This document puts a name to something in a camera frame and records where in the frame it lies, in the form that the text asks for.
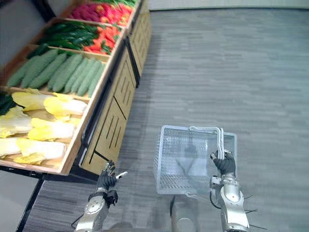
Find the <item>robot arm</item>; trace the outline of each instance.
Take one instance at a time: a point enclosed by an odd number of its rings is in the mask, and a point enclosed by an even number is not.
[[[90,194],[88,198],[88,204],[76,226],[76,232],[98,232],[102,229],[110,205],[115,205],[118,201],[117,192],[109,191],[109,187],[115,186],[117,180],[127,174],[123,172],[115,176],[114,170],[114,163],[108,162],[98,178],[96,192]]]
[[[249,232],[247,215],[243,209],[244,197],[240,191],[240,184],[236,181],[235,160],[231,154],[225,152],[225,159],[218,159],[212,153],[211,159],[221,173],[221,177],[211,178],[211,195],[215,190],[216,199],[221,207],[221,222],[224,232]]]

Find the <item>cable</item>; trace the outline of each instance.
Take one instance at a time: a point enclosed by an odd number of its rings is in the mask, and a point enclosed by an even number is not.
[[[246,214],[249,214],[249,213],[252,213],[252,212],[257,212],[257,209],[254,209],[254,210],[245,209],[245,211],[247,211]]]
[[[245,199],[249,199],[249,198],[252,197],[252,196],[254,196],[254,193],[251,194],[249,197],[245,197],[244,200],[245,200]]]
[[[211,196],[212,196],[212,187],[211,187],[211,192],[209,193],[209,199],[210,199],[210,201],[211,201],[211,204],[213,205],[213,207],[215,207],[215,208],[217,208],[217,209],[221,209],[220,207],[216,206],[216,205],[213,203]]]
[[[267,230],[267,228],[263,228],[263,227],[259,227],[259,226],[254,226],[254,225],[251,225],[251,224],[249,224],[249,225],[252,226],[252,227],[256,227],[256,228],[262,229],[262,230]]]
[[[71,224],[71,227],[72,227],[73,229],[76,229],[76,227],[74,227],[74,224],[75,224],[79,219],[81,219],[82,216],[83,216],[83,214],[80,215],[80,216]]]

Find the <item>wooden display shelf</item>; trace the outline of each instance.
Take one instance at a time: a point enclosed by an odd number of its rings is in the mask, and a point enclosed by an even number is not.
[[[41,32],[32,40],[32,42],[37,41],[41,36],[44,31],[44,29],[48,28],[51,24],[59,21],[63,21],[63,19],[58,19],[54,18],[52,19],[42,30]],[[65,144],[67,145],[65,155],[61,159],[53,159],[53,160],[46,160],[41,163],[40,166],[38,165],[30,165],[30,164],[20,164],[20,163],[15,163],[13,162],[14,156],[7,156],[5,159],[0,160],[0,165],[2,166],[7,166],[7,167],[12,167],[12,168],[18,168],[18,169],[24,169],[28,171],[37,171],[37,172],[42,172],[42,173],[49,173],[49,174],[59,174],[59,175],[68,175],[73,162],[76,158],[76,155],[78,153],[78,150],[81,146],[81,137],[84,131],[84,128],[86,124],[88,123],[91,115],[93,114],[96,101],[100,96],[101,93],[101,88],[104,85],[104,83],[107,80],[107,73],[110,72],[110,69],[112,69],[113,64],[115,62],[115,54],[119,50],[119,45],[120,42],[123,40],[125,30],[121,31],[120,38],[117,40],[114,49],[112,50],[111,55],[100,55],[97,53],[90,53],[90,52],[84,52],[84,51],[78,51],[78,50],[72,50],[72,49],[66,49],[66,48],[57,48],[57,47],[49,47],[52,49],[61,49],[61,50],[67,50],[71,51],[74,53],[82,53],[84,57],[94,57],[95,59],[101,60],[103,63],[106,63],[105,69],[101,75],[101,78],[98,81],[98,84],[92,94],[91,98],[88,98],[87,96],[79,97],[77,95],[72,95],[75,99],[81,100],[87,103],[87,107],[84,111],[84,114],[82,117],[80,117],[80,122],[76,127],[76,130],[74,132],[74,135],[70,141],[66,141]],[[29,44],[25,46],[9,63],[6,64],[4,67],[4,70],[1,74],[0,78],[0,89],[6,90],[9,93],[10,92],[16,92],[16,91],[25,91],[22,88],[19,87],[11,87],[7,88],[5,85],[7,83],[8,78],[10,77],[11,74],[13,74],[25,61],[26,61],[26,56],[29,54],[29,52],[33,51],[37,45],[32,45]],[[43,94],[49,94],[52,95],[52,92],[46,91],[45,88],[41,88],[39,90]],[[49,120],[53,120],[53,117],[49,115],[48,117]]]
[[[48,113],[46,110],[32,110],[25,112],[30,117],[36,117],[43,120],[48,121],[54,121],[55,118],[52,114]],[[71,118],[75,120],[80,120],[81,117],[78,116],[72,116]],[[19,137],[19,138],[27,138],[27,134],[15,134],[13,137]],[[71,139],[56,139],[55,142],[61,142],[66,145],[67,151],[65,156],[68,153],[68,147],[70,145]],[[22,163],[15,163],[13,160],[17,157],[21,157],[22,154],[14,154],[14,155],[7,155],[0,157],[0,165],[2,166],[8,166],[12,168],[19,168],[19,169],[25,169],[25,170],[32,170],[32,171],[38,171],[38,172],[44,172],[44,173],[53,173],[53,174],[61,174],[61,164],[63,159],[65,159],[65,156],[63,158],[57,158],[57,159],[49,159],[44,160],[40,165],[33,165],[33,164],[22,164]]]
[[[22,51],[20,53],[18,53],[18,55],[13,58],[13,60],[11,60],[5,67],[4,67],[4,73],[1,76],[0,79],[0,88],[3,91],[6,91],[8,93],[13,93],[13,92],[20,92],[20,91],[26,91],[25,89],[21,88],[20,85],[17,87],[6,87],[7,81],[10,79],[10,76],[12,74],[14,74],[26,61],[27,61],[27,55],[32,52],[33,50],[35,50],[38,46],[37,45],[27,45],[26,47],[24,47],[22,49]],[[76,50],[71,50],[71,52],[74,53],[79,53]],[[105,61],[105,57],[101,57],[101,56],[94,56],[93,54],[86,54],[84,52],[81,52],[81,54],[83,55],[83,57],[87,57],[87,58],[95,58],[96,60],[100,60],[103,64],[106,64]],[[43,87],[38,89],[40,93],[42,94],[47,94],[47,95],[53,95],[52,91],[48,91],[47,89],[47,84],[45,84]],[[87,95],[88,93],[86,93],[84,96],[78,96],[75,93],[68,93],[67,95],[72,96],[74,99],[77,100],[82,100],[84,102],[89,102],[90,98]]]
[[[128,20],[127,25],[124,26],[120,26],[121,28],[125,28],[128,32],[130,32],[132,30],[132,22],[133,19],[135,17],[135,15],[137,14],[137,8],[140,4],[141,0],[137,0],[135,7],[133,8],[133,11],[130,15],[130,18]],[[74,18],[69,18],[69,16],[71,15],[72,11],[82,5],[82,4],[87,4],[87,3],[103,3],[103,2],[98,2],[98,1],[90,1],[90,0],[72,0],[72,4],[70,6],[68,6],[60,15],[61,18],[64,18],[65,20],[69,20],[69,21],[77,21],[77,22],[83,22],[83,23],[96,23],[96,24],[100,24],[100,25],[106,25],[106,26],[112,26],[112,24],[109,23],[101,23],[101,22],[94,22],[94,21],[88,21],[88,20],[81,20],[81,19],[74,19]]]
[[[83,169],[100,174],[107,160],[117,163],[135,86],[133,67],[128,50],[125,48],[104,109],[81,164]]]
[[[143,1],[140,14],[135,22],[134,28],[129,35],[132,53],[136,61],[138,72],[141,76],[147,58],[148,48],[151,40],[152,26],[148,1]]]

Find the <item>gray carpet floor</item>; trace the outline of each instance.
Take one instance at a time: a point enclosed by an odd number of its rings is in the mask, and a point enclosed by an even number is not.
[[[135,92],[118,168],[119,202],[104,223],[170,231],[171,196],[155,190],[162,125],[218,126],[238,136],[238,178],[251,224],[308,231],[309,11],[193,10],[151,13],[153,35]],[[94,186],[45,182],[25,232],[72,231]],[[202,232],[220,212],[198,203]],[[262,231],[252,228],[252,232]]]

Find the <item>white basket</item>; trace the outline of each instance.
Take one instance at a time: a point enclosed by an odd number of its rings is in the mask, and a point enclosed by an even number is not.
[[[209,181],[218,171],[210,154],[224,148],[237,163],[237,139],[214,127],[163,126],[154,156],[154,175],[159,194],[207,194]]]

